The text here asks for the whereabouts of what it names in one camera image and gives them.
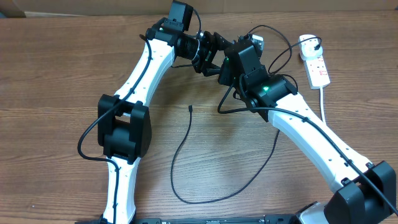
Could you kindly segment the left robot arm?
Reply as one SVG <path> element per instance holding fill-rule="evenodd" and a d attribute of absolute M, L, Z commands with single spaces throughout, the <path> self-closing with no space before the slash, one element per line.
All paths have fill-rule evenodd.
<path fill-rule="evenodd" d="M 217 33 L 188 35 L 193 14 L 190 5 L 173 1 L 167 17 L 143 35 L 144 51 L 124 85 L 98 102 L 98 144 L 108 164 L 108 199 L 101 223 L 132 223 L 136 215 L 134 191 L 137 168 L 152 138 L 149 105 L 165 72 L 177 57 L 191 61 L 197 73 L 216 75 L 215 53 L 227 45 Z"/>

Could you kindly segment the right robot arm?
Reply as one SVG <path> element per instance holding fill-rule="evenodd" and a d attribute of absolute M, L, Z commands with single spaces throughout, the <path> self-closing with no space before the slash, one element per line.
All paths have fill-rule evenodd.
<path fill-rule="evenodd" d="M 306 206 L 291 222 L 380 223 L 397 213 L 395 170 L 349 147 L 309 108 L 295 85 L 266 72 L 260 53 L 249 39 L 228 45 L 221 78 L 237 90 L 247 111 L 259 113 L 298 146 L 333 193 L 327 203 Z"/>

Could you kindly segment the white power strip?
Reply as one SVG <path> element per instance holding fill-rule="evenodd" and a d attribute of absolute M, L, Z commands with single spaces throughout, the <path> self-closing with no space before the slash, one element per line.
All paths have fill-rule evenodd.
<path fill-rule="evenodd" d="M 313 90 L 324 88 L 330 84 L 330 77 L 322 56 L 304 61 L 310 88 Z"/>

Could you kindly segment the brown cardboard backdrop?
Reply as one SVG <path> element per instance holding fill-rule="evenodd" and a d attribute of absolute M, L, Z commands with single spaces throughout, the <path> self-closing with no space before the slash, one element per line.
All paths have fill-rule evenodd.
<path fill-rule="evenodd" d="M 200 14 L 300 11 L 378 11 L 397 8 L 397 0 L 184 0 Z M 1 13 L 107 16 L 166 14 L 171 0 L 1 0 Z"/>

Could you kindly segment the white USB wall charger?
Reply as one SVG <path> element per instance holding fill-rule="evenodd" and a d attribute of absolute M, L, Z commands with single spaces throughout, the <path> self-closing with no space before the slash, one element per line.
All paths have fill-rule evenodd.
<path fill-rule="evenodd" d="M 304 34 L 298 38 L 300 57 L 302 60 L 313 60 L 323 55 L 322 39 L 312 34 Z"/>

